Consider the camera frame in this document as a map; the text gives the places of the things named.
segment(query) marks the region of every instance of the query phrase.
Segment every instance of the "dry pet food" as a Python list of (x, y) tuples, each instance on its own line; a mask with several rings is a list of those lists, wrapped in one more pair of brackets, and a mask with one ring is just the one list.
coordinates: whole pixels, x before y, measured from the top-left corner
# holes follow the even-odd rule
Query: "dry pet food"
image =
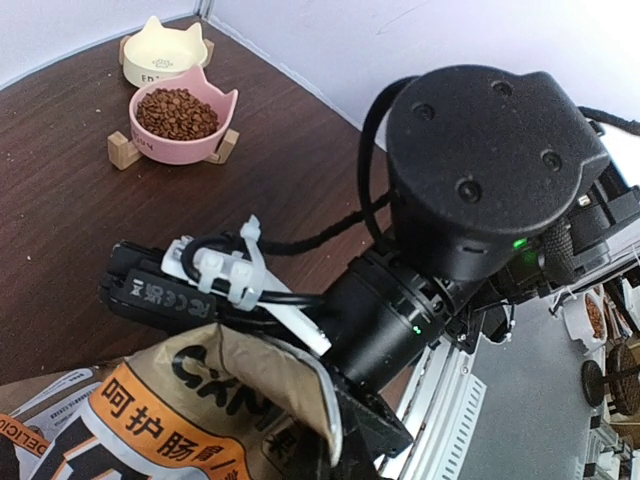
[(214, 134), (218, 115), (186, 88), (159, 88), (138, 104), (136, 120), (142, 128), (170, 140), (197, 140)]
[(589, 321), (593, 327), (593, 338), (603, 338), (604, 325), (602, 323), (602, 312), (598, 308), (596, 302), (589, 295), (585, 296), (585, 304), (587, 306), (587, 314), (589, 315)]

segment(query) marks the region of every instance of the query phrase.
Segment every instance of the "white cable tie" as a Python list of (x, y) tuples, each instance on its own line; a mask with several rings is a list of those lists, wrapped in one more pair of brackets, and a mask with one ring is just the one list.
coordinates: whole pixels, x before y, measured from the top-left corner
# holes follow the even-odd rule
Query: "white cable tie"
[(572, 300), (578, 299), (578, 297), (576, 297), (576, 294), (571, 291), (571, 287), (569, 285), (565, 287), (565, 290), (569, 293), (569, 295), (571, 295)]
[(251, 267), (249, 269), (246, 264), (236, 262), (231, 268), (231, 274), (229, 281), (233, 287), (234, 281), (246, 282), (243, 286), (244, 295), (238, 302), (234, 302), (230, 299), (233, 305), (239, 310), (250, 311), (258, 304), (258, 300), (264, 290), (264, 283), (267, 274), (267, 267), (264, 261), (264, 257), (258, 248), (258, 240), (260, 239), (260, 222), (251, 215), (249, 221), (246, 222), (240, 229), (240, 236), (244, 239), (247, 245), (247, 251), (249, 252), (249, 258), (251, 259)]
[(198, 282), (198, 290), (202, 293), (210, 293), (213, 289), (213, 282), (220, 276), (222, 267), (224, 266), (224, 258), (215, 250), (208, 248), (202, 249), (202, 257), (198, 263), (200, 271), (200, 281)]
[(553, 308), (555, 308), (558, 305), (558, 302), (560, 301), (560, 295), (562, 295), (562, 291), (556, 293), (555, 296), (553, 297), (553, 300), (551, 300), (551, 305)]

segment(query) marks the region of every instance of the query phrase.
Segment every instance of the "pet food bowl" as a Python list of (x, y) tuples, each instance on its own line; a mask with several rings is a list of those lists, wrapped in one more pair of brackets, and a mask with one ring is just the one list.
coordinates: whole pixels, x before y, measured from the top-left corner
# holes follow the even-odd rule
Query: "pet food bowl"
[[(589, 320), (587, 311), (587, 298), (590, 299), (600, 312), (602, 322), (602, 338), (596, 338), (595, 330)], [(585, 293), (579, 293), (575, 299), (568, 298), (563, 305), (563, 315), (569, 337), (572, 340), (580, 340), (587, 351), (585, 355), (591, 354), (602, 348), (607, 343), (607, 323), (604, 320), (603, 303), (600, 296), (592, 289)]]
[[(197, 140), (170, 140), (145, 130), (136, 119), (138, 104), (147, 93), (158, 88), (186, 88), (189, 93), (203, 103), (208, 103), (218, 115), (218, 131)], [(138, 90), (129, 103), (131, 136), (140, 152), (152, 160), (168, 165), (189, 165), (206, 159), (218, 149), (220, 141), (229, 129), (231, 118), (236, 109), (238, 91), (229, 93), (210, 84), (200, 66), (194, 66), (186, 73), (173, 78), (159, 80)]]
[(194, 65), (204, 67), (209, 60), (199, 23), (176, 30), (162, 26), (158, 17), (151, 17), (122, 49), (124, 76), (136, 87), (175, 77)]

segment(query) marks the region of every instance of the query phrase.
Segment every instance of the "gray floor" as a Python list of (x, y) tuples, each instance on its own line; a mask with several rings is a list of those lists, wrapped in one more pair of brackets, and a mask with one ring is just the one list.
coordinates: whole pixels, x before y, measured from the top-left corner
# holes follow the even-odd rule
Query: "gray floor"
[(580, 344), (544, 300), (518, 307), (516, 322), (511, 343), (479, 346), (473, 373), (488, 388), (460, 480), (574, 479), (584, 460)]

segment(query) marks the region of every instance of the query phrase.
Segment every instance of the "green led light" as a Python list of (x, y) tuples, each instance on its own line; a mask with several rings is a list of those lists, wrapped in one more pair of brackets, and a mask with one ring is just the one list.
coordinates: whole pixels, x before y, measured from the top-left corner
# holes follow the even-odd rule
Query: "green led light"
[(529, 240), (527, 240), (526, 238), (521, 238), (520, 240), (516, 240), (515, 242), (513, 242), (513, 249), (520, 250), (522, 247), (526, 247), (527, 243), (529, 243)]

